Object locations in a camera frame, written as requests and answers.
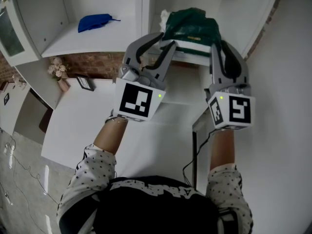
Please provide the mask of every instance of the picture frame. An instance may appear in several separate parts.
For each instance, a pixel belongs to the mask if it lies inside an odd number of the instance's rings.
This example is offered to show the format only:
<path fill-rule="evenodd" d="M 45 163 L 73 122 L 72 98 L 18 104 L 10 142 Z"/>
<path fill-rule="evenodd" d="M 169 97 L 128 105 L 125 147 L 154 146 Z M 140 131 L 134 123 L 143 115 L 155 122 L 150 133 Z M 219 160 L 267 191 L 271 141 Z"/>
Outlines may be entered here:
<path fill-rule="evenodd" d="M 76 75 L 76 79 L 77 79 L 77 81 L 78 81 L 78 83 L 82 89 L 94 91 L 94 87 L 93 87 L 92 83 L 90 82 L 89 77 L 84 76 L 84 75 L 79 75 L 79 74 L 75 74 L 75 75 Z"/>
<path fill-rule="evenodd" d="M 7 93 L 7 94 L 5 95 L 5 97 L 3 98 L 4 105 L 7 104 L 7 102 L 9 101 L 9 99 L 10 99 L 10 96 L 9 96 L 9 93 Z"/>

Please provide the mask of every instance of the table surface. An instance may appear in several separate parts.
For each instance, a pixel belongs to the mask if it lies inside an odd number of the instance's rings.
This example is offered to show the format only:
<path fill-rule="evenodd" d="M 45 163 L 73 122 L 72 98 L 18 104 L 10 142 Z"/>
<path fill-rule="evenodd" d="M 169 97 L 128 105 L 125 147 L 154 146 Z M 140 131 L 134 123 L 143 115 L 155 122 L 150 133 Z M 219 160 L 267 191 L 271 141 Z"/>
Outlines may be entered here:
<path fill-rule="evenodd" d="M 5 91 L 0 92 L 0 127 L 11 136 L 29 90 L 30 86 L 28 84 L 22 90 L 15 83 L 9 83 Z M 9 93 L 10 98 L 7 104 L 4 105 L 3 99 L 7 93 Z"/>
<path fill-rule="evenodd" d="M 189 78 L 190 74 L 196 81 L 193 90 L 186 83 L 172 81 L 151 121 L 129 122 L 116 154 L 118 176 L 160 175 L 183 181 L 182 168 L 192 160 L 192 124 L 208 107 L 199 93 L 197 71 L 186 70 L 183 75 Z M 96 89 L 91 92 L 81 89 L 76 79 L 68 82 L 71 87 L 52 114 L 41 155 L 76 168 L 84 147 L 93 143 L 113 108 L 115 85 L 111 80 L 95 79 Z M 190 166 L 186 171 L 189 177 L 191 170 Z"/>

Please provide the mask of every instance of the white cabinet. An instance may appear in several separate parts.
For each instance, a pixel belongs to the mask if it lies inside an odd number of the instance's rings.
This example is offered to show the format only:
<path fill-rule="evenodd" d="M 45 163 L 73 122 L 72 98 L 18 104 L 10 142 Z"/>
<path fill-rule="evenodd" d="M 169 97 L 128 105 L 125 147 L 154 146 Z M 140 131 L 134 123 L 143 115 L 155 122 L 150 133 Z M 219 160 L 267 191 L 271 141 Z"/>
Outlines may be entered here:
<path fill-rule="evenodd" d="M 39 53 L 27 32 L 16 0 L 0 0 L 0 50 L 11 66 L 35 61 Z"/>
<path fill-rule="evenodd" d="M 264 26 L 275 0 L 142 0 L 143 35 L 160 31 L 162 10 L 177 11 L 196 7 L 216 19 L 221 36 L 245 57 Z M 150 54 L 159 55 L 156 47 Z M 174 60 L 209 66 L 209 58 L 176 52 Z"/>
<path fill-rule="evenodd" d="M 141 36 L 141 0 L 17 0 L 26 28 L 42 57 L 83 52 L 122 52 Z M 78 33 L 88 15 L 110 14 L 102 28 Z"/>
<path fill-rule="evenodd" d="M 222 37 L 246 56 L 275 0 L 2 0 L 0 49 L 11 66 L 41 57 L 119 52 L 142 35 L 160 30 L 163 9 L 197 7 L 215 18 Z M 87 15 L 111 14 L 102 28 L 78 33 Z M 153 47 L 150 54 L 159 54 Z M 209 65 L 209 58 L 176 52 L 175 60 Z"/>

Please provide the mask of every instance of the black cable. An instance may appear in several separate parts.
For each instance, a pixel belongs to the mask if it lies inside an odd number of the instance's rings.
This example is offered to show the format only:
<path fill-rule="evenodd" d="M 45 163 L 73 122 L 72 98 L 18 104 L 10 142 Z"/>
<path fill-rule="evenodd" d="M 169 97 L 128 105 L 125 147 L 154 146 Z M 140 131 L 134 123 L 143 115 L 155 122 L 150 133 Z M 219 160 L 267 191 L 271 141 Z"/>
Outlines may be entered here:
<path fill-rule="evenodd" d="M 192 163 L 194 162 L 194 160 L 197 158 L 197 156 L 198 156 L 198 154 L 199 154 L 201 148 L 208 142 L 208 140 L 209 140 L 209 138 L 210 138 L 210 135 L 213 134 L 214 132 L 216 132 L 217 130 L 218 130 L 218 129 L 214 129 L 213 131 L 211 131 L 210 133 L 208 133 L 208 138 L 200 145 L 200 147 L 199 147 L 199 149 L 198 149 L 198 151 L 197 151 L 197 153 L 196 153 L 196 156 L 193 158 L 193 160 L 192 160 L 190 163 L 188 163 L 185 167 L 183 167 L 182 172 L 183 172 L 184 182 L 185 182 L 187 185 L 190 186 L 191 183 L 189 182 L 188 178 L 186 177 L 184 170 L 185 170 L 190 164 L 192 164 Z"/>
<path fill-rule="evenodd" d="M 4 188 L 3 188 L 2 184 L 1 184 L 1 182 L 0 182 L 0 186 L 1 186 L 2 190 L 3 190 L 3 194 L 5 195 L 5 190 L 4 190 Z"/>
<path fill-rule="evenodd" d="M 12 138 L 12 136 L 11 136 L 11 139 L 14 141 L 14 149 L 12 149 L 12 147 L 11 147 L 11 145 L 10 145 L 9 142 L 8 142 L 7 144 L 8 144 L 8 146 L 10 147 L 11 151 L 14 151 L 14 150 L 16 149 L 16 141 Z M 48 194 L 48 192 L 47 192 L 47 191 L 44 189 L 44 187 L 42 186 L 42 184 L 41 184 L 41 182 L 40 182 L 40 180 L 39 180 L 40 174 L 37 174 L 36 177 L 33 176 L 33 175 L 31 174 L 31 172 L 30 172 L 30 169 L 31 169 L 30 166 L 28 166 L 28 169 L 26 169 L 26 168 L 19 162 L 19 160 L 18 160 L 11 152 L 10 152 L 10 155 L 12 155 L 12 156 L 14 157 L 15 161 L 17 161 L 18 164 L 19 164 L 25 171 L 28 171 L 28 172 L 29 172 L 29 174 L 30 174 L 31 177 L 33 177 L 33 178 L 35 178 L 36 180 L 38 180 L 40 186 L 41 186 L 42 189 L 44 190 L 44 193 L 47 194 L 47 195 L 58 205 L 58 203 Z"/>
<path fill-rule="evenodd" d="M 16 186 L 16 188 L 23 194 L 23 196 L 24 196 L 24 198 L 26 199 L 26 202 L 27 202 L 27 207 L 28 207 L 28 213 L 29 213 L 29 215 L 30 215 L 30 217 L 31 217 L 31 219 L 32 219 L 32 221 L 33 221 L 33 223 L 34 223 L 34 225 L 36 225 L 44 234 L 47 234 L 46 232 L 44 232 L 36 223 L 35 223 L 35 221 L 34 221 L 34 219 L 33 219 L 33 217 L 31 216 L 31 214 L 30 214 L 30 210 L 29 210 L 29 202 L 28 202 L 28 200 L 27 200 L 27 198 L 26 198 L 26 196 L 25 196 L 25 194 L 23 193 L 23 191 L 18 187 L 18 185 L 16 184 L 16 182 L 15 182 L 15 179 L 14 179 L 14 170 L 15 170 L 15 165 L 16 165 L 16 162 L 14 163 L 14 168 L 13 168 L 13 181 L 14 181 L 14 184 L 15 184 L 15 186 Z"/>

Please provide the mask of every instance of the floor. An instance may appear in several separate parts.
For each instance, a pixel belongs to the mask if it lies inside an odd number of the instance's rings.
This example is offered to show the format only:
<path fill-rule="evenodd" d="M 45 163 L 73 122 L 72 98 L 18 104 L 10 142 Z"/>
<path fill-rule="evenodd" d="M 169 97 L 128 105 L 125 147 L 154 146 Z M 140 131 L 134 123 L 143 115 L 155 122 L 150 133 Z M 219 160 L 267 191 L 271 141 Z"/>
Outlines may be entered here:
<path fill-rule="evenodd" d="M 39 180 L 48 194 L 59 203 L 59 199 L 68 185 L 74 170 L 41 157 L 42 145 L 14 132 L 16 148 L 13 155 L 31 174 Z M 14 141 L 3 132 L 0 134 L 0 182 L 13 205 L 9 204 L 0 188 L 0 220 L 9 234 L 59 234 L 56 223 L 57 204 L 44 193 L 39 182 L 24 170 L 14 157 L 4 154 L 4 146 Z M 27 201 L 16 185 L 23 191 Z"/>

